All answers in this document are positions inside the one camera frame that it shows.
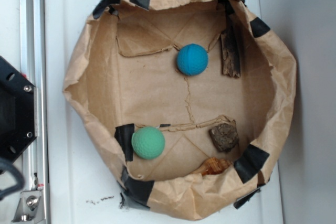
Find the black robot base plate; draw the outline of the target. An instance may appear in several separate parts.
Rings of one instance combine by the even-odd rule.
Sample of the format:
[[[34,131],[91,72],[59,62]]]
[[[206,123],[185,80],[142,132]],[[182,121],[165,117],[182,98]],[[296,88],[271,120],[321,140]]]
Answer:
[[[35,86],[1,57],[1,158],[11,163],[36,139]]]

